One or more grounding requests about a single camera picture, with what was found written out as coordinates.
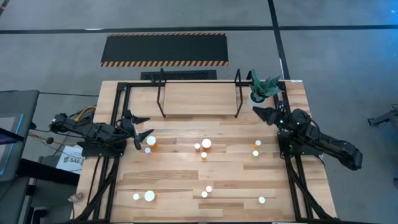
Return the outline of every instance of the floor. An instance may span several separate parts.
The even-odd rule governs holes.
[[[269,2],[274,3],[279,25],[275,33],[280,38],[276,39]],[[107,30],[84,29],[223,27],[228,35],[229,66],[209,68],[217,69],[219,79],[232,79],[237,68],[254,68],[261,78],[281,75],[282,65],[286,78],[304,81],[312,116],[322,132],[352,142],[362,151],[363,168],[356,172],[334,158],[325,158],[338,217],[377,223],[398,219],[398,190],[392,184],[398,171],[398,139],[389,124],[371,128],[366,121],[398,103],[398,26],[387,26],[398,25],[398,1],[5,3],[0,16],[0,91],[45,92],[34,117],[38,128],[46,129],[57,113],[95,104],[103,80],[137,80],[141,72],[157,70],[101,68]],[[54,153],[31,139],[26,149],[24,157],[31,160]]]

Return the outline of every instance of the green plant figurine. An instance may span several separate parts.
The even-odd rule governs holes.
[[[252,91],[250,98],[255,103],[262,103],[266,98],[274,96],[280,92],[280,89],[277,86],[280,76],[275,78],[269,77],[266,81],[261,82],[260,79],[258,79],[254,69],[251,70],[251,75],[253,79],[253,85],[250,86]]]

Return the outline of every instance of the potted plant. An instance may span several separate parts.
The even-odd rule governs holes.
[[[249,106],[251,108],[253,106],[263,107],[264,102],[268,97],[274,96],[280,92],[280,89],[277,86],[280,76],[275,78],[269,77],[266,81],[261,82],[254,69],[250,72],[253,79],[253,85],[250,86],[251,91],[248,99]]]

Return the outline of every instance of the plant pot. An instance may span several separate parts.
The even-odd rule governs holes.
[[[266,107],[266,99],[267,99],[267,97],[262,99],[261,101],[257,101],[256,98],[253,96],[253,92],[250,91],[250,94],[248,97],[248,106],[250,109],[252,109],[253,106],[265,108]]]

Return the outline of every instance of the white paper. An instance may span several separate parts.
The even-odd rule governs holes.
[[[80,146],[65,146],[61,158],[58,161],[57,169],[81,173],[83,167],[83,158],[81,156],[82,148]]]

